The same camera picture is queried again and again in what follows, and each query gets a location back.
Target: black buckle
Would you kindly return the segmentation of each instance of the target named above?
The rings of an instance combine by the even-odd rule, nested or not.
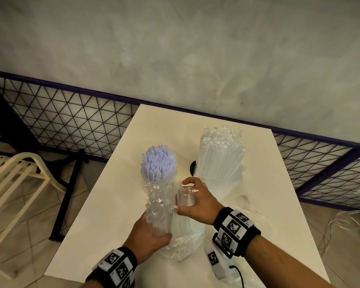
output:
[[[213,235],[212,242],[227,256],[228,259],[232,258],[233,253],[224,243],[220,241],[217,237],[217,232]]]

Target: person's right hand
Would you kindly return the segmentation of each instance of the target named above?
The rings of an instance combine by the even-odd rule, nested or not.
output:
[[[198,222],[213,225],[217,215],[224,206],[209,192],[205,183],[199,178],[189,177],[183,182],[183,185],[193,183],[195,189],[196,201],[193,206],[178,206],[177,214],[190,217]]]

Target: white table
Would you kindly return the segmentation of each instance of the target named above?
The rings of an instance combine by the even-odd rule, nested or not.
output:
[[[124,243],[145,210],[141,154],[152,145],[168,145],[177,155],[177,180],[189,177],[205,125],[242,130],[248,149],[243,160],[248,167],[244,182],[227,198],[248,196],[268,217],[271,241],[328,280],[269,129],[147,105],[137,110],[45,275],[84,282],[99,259]],[[202,247],[181,263],[155,254],[136,269],[135,279],[137,287],[224,286],[213,276]]]

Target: wristband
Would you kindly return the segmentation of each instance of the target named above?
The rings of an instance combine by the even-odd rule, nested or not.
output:
[[[261,235],[252,220],[239,210],[225,207],[220,210],[214,223],[218,231],[212,241],[228,257],[244,257],[245,251],[255,236]]]
[[[104,288],[134,288],[133,272],[137,266],[134,253],[127,247],[108,252],[86,279],[98,281]]]

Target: gray wall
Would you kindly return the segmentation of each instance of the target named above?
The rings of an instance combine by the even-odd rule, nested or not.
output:
[[[0,71],[360,142],[360,0],[0,0]]]

